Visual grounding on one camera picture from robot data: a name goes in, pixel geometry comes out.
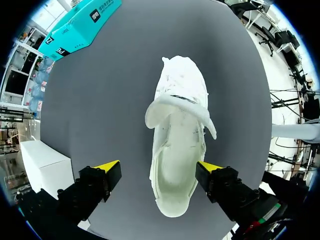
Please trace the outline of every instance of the white pipe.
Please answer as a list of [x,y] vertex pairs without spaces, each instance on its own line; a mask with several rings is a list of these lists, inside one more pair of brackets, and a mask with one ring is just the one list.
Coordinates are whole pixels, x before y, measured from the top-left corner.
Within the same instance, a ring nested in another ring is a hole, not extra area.
[[272,125],[272,137],[320,140],[320,124]]

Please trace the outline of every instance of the cardboard box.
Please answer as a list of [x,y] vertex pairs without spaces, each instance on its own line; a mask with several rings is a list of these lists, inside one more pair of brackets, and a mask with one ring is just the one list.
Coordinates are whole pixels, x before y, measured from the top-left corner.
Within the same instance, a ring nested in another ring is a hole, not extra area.
[[32,189],[44,189],[58,199],[58,189],[75,183],[71,159],[42,141],[23,141],[20,144],[24,168]]
[[54,61],[89,46],[121,0],[83,0],[46,36],[38,51]]

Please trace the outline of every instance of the water bottle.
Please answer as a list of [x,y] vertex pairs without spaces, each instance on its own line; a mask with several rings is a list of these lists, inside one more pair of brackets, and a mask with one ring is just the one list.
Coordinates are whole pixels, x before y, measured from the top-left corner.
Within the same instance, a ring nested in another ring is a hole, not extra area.
[[37,84],[42,84],[42,82],[48,82],[49,73],[46,73],[45,71],[38,71],[35,75],[34,81]]
[[42,100],[32,98],[29,102],[29,110],[32,113],[36,113],[38,110],[41,111]]
[[38,70],[39,70],[40,72],[46,72],[47,69],[48,69],[53,63],[54,63],[54,61],[53,61],[51,58],[45,56],[45,57],[43,58],[43,60],[40,62],[39,66],[38,66]]
[[45,87],[39,84],[35,84],[31,89],[31,96],[38,100],[43,100],[45,97]]

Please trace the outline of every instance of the wire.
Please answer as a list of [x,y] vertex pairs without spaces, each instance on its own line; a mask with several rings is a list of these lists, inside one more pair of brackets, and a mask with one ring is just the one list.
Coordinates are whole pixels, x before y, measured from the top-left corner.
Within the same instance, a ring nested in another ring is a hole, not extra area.
[[280,108],[278,108],[279,109],[279,111],[280,111],[280,113],[281,113],[281,115],[282,115],[282,119],[283,119],[283,124],[282,125],[285,125],[285,115],[282,113],[282,111],[281,111],[281,109]]
[[[278,92],[301,92],[302,90],[298,90],[296,88],[289,88],[289,89],[285,89],[285,90],[279,90],[279,89],[269,89],[269,91],[273,91],[274,93],[278,93]],[[313,91],[313,90],[306,90],[307,93],[320,93],[320,90],[316,90],[316,91]]]
[[291,112],[293,112],[293,113],[294,113],[295,115],[297,115],[299,118],[303,118],[304,120],[307,120],[307,121],[310,120],[310,119],[308,119],[308,118],[305,118],[305,117],[301,116],[300,114],[296,113],[295,111],[293,111],[287,104],[284,103],[284,101],[282,101],[280,98],[278,98],[278,97],[277,97],[276,95],[274,95],[272,92],[270,92],[270,94],[271,94],[272,96],[274,96],[276,99],[278,99],[283,105],[285,105],[288,109],[290,109]]
[[269,170],[268,172],[310,172],[310,171],[317,171],[318,169],[311,169],[311,170]]
[[280,155],[278,155],[278,154],[275,154],[274,152],[272,152],[272,151],[270,151],[269,150],[269,152],[270,153],[272,153],[273,155],[276,155],[276,156],[278,156],[279,158],[286,158],[286,159],[291,159],[291,158],[294,158],[295,156],[290,156],[290,157],[284,157],[284,156],[280,156]]
[[275,140],[275,145],[277,145],[278,147],[282,147],[282,148],[286,148],[286,149],[303,149],[303,148],[310,148],[310,146],[282,146],[277,144],[279,140],[279,137],[276,138]]

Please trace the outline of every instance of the white floor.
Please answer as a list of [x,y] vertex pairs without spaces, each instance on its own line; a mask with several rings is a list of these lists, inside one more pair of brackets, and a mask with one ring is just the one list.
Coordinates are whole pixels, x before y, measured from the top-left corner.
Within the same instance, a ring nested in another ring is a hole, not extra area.
[[[276,53],[276,50],[278,49],[274,45],[272,46],[274,49],[273,57],[270,56],[271,52],[267,44],[259,44],[259,42],[262,41],[261,37],[255,36],[255,33],[259,32],[262,36],[264,36],[263,33],[261,33],[259,30],[257,30],[254,26],[248,30],[248,33],[254,42],[260,57],[262,59],[262,63],[264,66],[265,74],[268,80],[269,89],[270,90],[288,90],[294,88],[294,81],[289,74],[291,74],[289,67],[286,63],[286,60],[283,56],[283,54]],[[287,99],[293,99],[297,98],[296,92],[288,92],[288,91],[281,91],[281,92],[275,92],[273,93],[275,96],[277,96],[279,99],[287,100]],[[278,101],[274,96],[270,95],[270,101],[276,102]],[[299,105],[292,105],[291,109],[294,110],[297,114],[299,114]],[[298,120],[298,116],[295,115],[292,111],[290,111],[287,107],[281,107],[281,108],[275,108],[272,109],[272,123],[277,125],[283,125],[283,124],[296,124]],[[297,149],[296,148],[284,148],[277,146],[287,146],[287,147],[296,147],[297,144],[295,143],[294,139],[290,138],[277,138],[274,137],[271,139],[270,143],[270,151],[273,153],[286,158],[293,157]],[[273,174],[288,178],[289,171],[292,167],[291,164],[288,164],[286,162],[269,159],[269,163],[266,164],[266,170],[271,171]],[[265,191],[270,193],[270,188],[268,184],[261,184],[261,188],[263,188]],[[236,224],[233,228],[235,231],[238,228],[238,225]],[[232,237],[232,234],[229,232],[223,240],[230,240]]]

